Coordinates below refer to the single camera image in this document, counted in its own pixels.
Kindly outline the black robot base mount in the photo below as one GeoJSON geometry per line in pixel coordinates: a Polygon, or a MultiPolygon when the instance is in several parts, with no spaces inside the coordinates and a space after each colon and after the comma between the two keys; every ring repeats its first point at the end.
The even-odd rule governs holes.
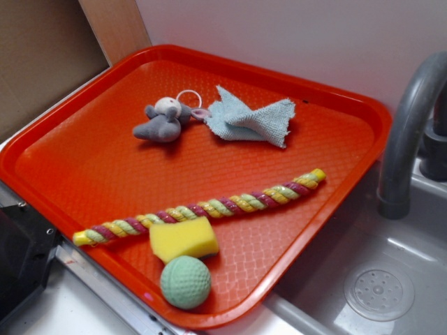
{"type": "Polygon", "coordinates": [[[46,289],[60,234],[26,202],[1,208],[1,324],[46,289]]]}

